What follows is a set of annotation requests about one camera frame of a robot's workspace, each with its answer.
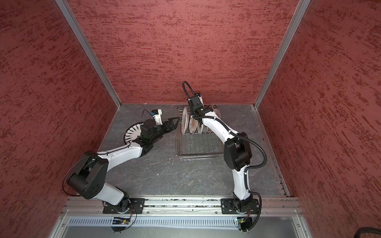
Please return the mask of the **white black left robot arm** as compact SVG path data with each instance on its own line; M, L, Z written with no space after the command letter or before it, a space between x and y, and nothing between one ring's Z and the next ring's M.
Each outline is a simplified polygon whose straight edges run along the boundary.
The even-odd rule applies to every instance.
M157 123L148 119L129 127L124 146L104 152L85 152L66 175L66 184L85 199L98 199L119 214L132 211L127 192L105 182L109 170L127 161L146 155L153 144L177 129L180 118Z

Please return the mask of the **white plate blue ray pattern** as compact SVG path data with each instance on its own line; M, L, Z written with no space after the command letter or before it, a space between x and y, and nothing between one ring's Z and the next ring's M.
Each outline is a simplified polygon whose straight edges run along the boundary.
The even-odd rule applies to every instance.
M141 126L143 122L138 122L130 126L124 134L124 143L127 145L141 135Z

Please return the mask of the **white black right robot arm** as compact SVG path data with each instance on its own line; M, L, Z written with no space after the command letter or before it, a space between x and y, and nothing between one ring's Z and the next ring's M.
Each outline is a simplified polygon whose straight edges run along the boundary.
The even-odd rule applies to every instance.
M191 117L206 125L224 143L224 161L232 170L234 180L233 207L239 213L247 212L254 203L253 192L248 186L247 171L263 167L267 163L266 152L257 143L248 139L244 132L238 133L227 126L211 107L203 105L199 97L189 98L188 104ZM254 166L250 166L251 144L257 147L263 156L263 161Z

